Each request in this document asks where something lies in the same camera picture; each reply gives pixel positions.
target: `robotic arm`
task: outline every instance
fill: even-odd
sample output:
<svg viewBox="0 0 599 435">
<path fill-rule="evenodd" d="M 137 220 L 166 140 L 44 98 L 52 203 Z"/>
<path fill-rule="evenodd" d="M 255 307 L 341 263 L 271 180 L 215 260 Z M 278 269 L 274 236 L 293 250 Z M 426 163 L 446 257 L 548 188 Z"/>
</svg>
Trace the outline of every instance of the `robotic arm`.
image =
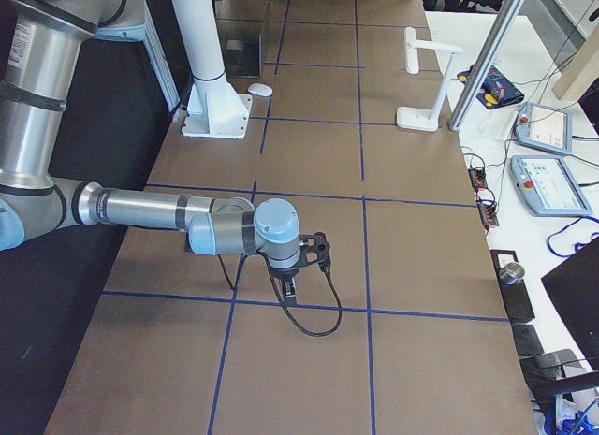
<svg viewBox="0 0 599 435">
<path fill-rule="evenodd" d="M 126 191 L 53 178 L 48 166 L 81 42 L 92 37 L 142 40 L 143 0 L 10 1 L 19 19 L 0 82 L 0 251 L 73 225 L 171 229 L 187 233 L 196 254 L 263 255 L 271 280 L 281 282 L 285 312 L 286 305 L 295 304 L 295 276 L 301 268 L 318 264 L 332 289 L 325 235 L 301 236 L 295 209 L 282 199 L 255 209 L 242 198 Z M 219 127 L 231 126 L 227 119 L 237 119 L 241 109 L 247 120 L 249 110 L 226 82 L 211 0 L 173 0 L 173 5 L 195 79 L 200 120 L 208 118 L 198 126 L 221 134 Z M 196 25 L 201 37 L 190 29 L 198 14 L 208 20 Z"/>
</svg>

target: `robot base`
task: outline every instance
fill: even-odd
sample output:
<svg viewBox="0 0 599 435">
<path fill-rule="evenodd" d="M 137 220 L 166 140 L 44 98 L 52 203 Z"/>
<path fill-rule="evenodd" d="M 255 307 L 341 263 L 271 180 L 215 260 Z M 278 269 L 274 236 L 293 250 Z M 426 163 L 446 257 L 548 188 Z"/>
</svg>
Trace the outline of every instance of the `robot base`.
<svg viewBox="0 0 599 435">
<path fill-rule="evenodd" d="M 251 95 L 234 94 L 230 88 L 228 106 L 210 106 L 211 98 L 208 95 L 208 112 L 204 112 L 199 102 L 196 86 L 194 85 L 189 105 L 187 118 L 183 124 L 182 133 L 190 138 L 244 138 L 249 123 L 250 109 L 253 98 Z M 222 109 L 233 109 L 229 115 L 224 116 Z"/>
<path fill-rule="evenodd" d="M 401 106 L 397 108 L 396 123 L 399 128 L 434 132 L 439 129 L 439 120 L 430 116 L 430 109 Z"/>
</svg>

